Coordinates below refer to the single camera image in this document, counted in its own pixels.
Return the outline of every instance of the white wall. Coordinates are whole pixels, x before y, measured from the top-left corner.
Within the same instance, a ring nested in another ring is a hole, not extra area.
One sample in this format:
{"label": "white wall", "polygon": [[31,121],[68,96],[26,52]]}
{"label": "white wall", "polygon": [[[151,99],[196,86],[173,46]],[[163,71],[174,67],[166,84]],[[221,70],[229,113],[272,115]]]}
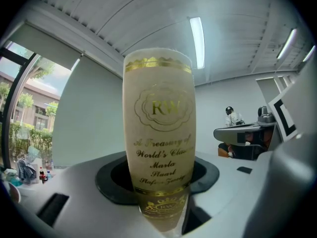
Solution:
{"label": "white wall", "polygon": [[122,80],[82,57],[58,105],[54,165],[71,166],[123,150]]}
{"label": "white wall", "polygon": [[239,77],[196,87],[196,150],[217,155],[218,144],[213,131],[225,127],[225,108],[232,106],[245,123],[258,120],[258,108],[266,105],[256,79],[273,76],[262,74]]}

